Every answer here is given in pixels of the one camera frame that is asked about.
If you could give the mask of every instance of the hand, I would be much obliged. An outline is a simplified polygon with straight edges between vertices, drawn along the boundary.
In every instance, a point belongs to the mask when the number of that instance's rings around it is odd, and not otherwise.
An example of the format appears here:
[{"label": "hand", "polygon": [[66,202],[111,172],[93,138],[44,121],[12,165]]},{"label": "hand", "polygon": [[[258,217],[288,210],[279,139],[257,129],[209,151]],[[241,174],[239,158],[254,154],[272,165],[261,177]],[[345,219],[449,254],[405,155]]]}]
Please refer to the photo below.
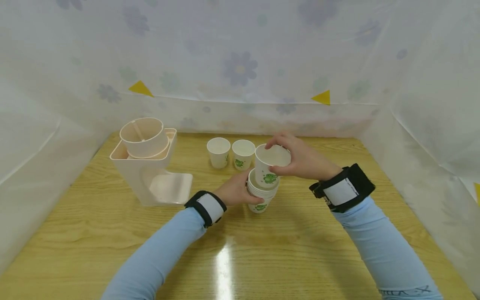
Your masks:
[{"label": "hand", "polygon": [[226,206],[243,203],[253,205],[263,203],[263,199],[254,197],[247,191],[246,182],[248,179],[248,173],[250,173],[251,169],[252,168],[240,174],[233,175],[213,193],[220,198]]},{"label": "hand", "polygon": [[292,161],[288,166],[269,168],[271,172],[279,176],[297,176],[326,181],[343,170],[289,132],[275,135],[268,141],[265,149],[270,149],[275,144],[285,147],[292,155]]}]

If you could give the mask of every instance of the plastic sheet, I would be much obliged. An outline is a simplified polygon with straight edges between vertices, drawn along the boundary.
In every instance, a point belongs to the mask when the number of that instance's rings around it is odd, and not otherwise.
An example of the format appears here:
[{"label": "plastic sheet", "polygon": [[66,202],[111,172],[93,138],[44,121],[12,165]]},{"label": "plastic sheet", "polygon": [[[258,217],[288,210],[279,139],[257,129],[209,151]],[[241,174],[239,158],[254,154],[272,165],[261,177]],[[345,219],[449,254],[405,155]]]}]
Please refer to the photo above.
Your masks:
[{"label": "plastic sheet", "polygon": [[480,295],[479,17],[474,0],[4,1],[0,273],[108,134],[154,116],[361,138]]}]

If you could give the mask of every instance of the white paper cup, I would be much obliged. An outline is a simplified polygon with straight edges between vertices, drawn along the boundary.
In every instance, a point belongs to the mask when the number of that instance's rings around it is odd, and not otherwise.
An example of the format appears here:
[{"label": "white paper cup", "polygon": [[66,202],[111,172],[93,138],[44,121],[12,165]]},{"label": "white paper cup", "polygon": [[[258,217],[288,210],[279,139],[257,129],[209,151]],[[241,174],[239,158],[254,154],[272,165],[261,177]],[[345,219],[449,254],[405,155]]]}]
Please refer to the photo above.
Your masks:
[{"label": "white paper cup", "polygon": [[251,195],[255,197],[259,197],[262,199],[273,198],[276,195],[279,186],[280,181],[278,180],[276,185],[270,188],[259,187],[255,180],[255,169],[252,169],[248,174],[247,190]]},{"label": "white paper cup", "polygon": [[266,150],[266,144],[258,146],[255,150],[255,180],[263,187],[269,188],[276,185],[278,175],[268,170],[270,166],[288,166],[291,162],[290,152],[282,146],[273,145]]},{"label": "white paper cup", "polygon": [[210,162],[216,169],[225,168],[228,163],[228,151],[230,142],[223,137],[216,137],[208,141],[207,150],[210,155]]},{"label": "white paper cup", "polygon": [[268,207],[268,205],[270,204],[271,201],[272,201],[272,198],[265,199],[265,201],[263,203],[260,203],[260,204],[257,204],[257,205],[249,204],[248,208],[256,214],[261,214],[261,213],[265,212],[265,210],[267,209],[267,207]]},{"label": "white paper cup", "polygon": [[160,154],[168,147],[163,123],[156,118],[140,118],[125,124],[120,138],[134,158],[147,158]]},{"label": "white paper cup", "polygon": [[232,150],[235,169],[244,171],[250,168],[255,154],[255,144],[248,140],[238,140],[233,143]]}]

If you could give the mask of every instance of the wooden table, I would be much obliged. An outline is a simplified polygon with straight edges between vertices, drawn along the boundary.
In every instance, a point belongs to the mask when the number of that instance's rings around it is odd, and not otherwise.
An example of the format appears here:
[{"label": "wooden table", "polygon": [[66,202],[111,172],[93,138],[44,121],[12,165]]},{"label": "wooden table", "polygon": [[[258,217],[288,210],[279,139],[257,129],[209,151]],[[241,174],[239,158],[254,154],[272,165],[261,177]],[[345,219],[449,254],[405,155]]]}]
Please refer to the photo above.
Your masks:
[{"label": "wooden table", "polygon": [[[232,143],[266,136],[224,135]],[[211,134],[179,134],[169,166],[192,173],[191,194],[235,174],[209,165]],[[466,284],[360,141],[305,138],[336,163],[359,163],[376,184],[377,204],[413,246],[448,300],[473,300]],[[181,207],[143,207],[108,156],[114,133],[0,277],[4,300],[99,299],[123,262]],[[230,208],[182,256],[159,299],[379,299],[374,281],[311,181],[284,178],[263,214]]]}]

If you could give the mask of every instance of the wristband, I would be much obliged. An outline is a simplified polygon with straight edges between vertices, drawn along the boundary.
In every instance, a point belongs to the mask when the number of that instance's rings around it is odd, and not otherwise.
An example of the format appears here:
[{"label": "wristband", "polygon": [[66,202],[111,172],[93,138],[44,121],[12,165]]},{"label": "wristband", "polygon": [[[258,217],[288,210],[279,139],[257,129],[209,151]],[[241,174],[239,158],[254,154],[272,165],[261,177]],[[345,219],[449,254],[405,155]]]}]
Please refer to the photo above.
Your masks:
[{"label": "wristband", "polygon": [[207,191],[199,191],[185,204],[185,207],[193,207],[205,221],[205,228],[218,222],[227,207],[215,194]]},{"label": "wristband", "polygon": [[310,186],[315,197],[324,198],[331,211],[344,213],[362,202],[375,190],[358,164],[343,168],[343,171],[327,181]]}]

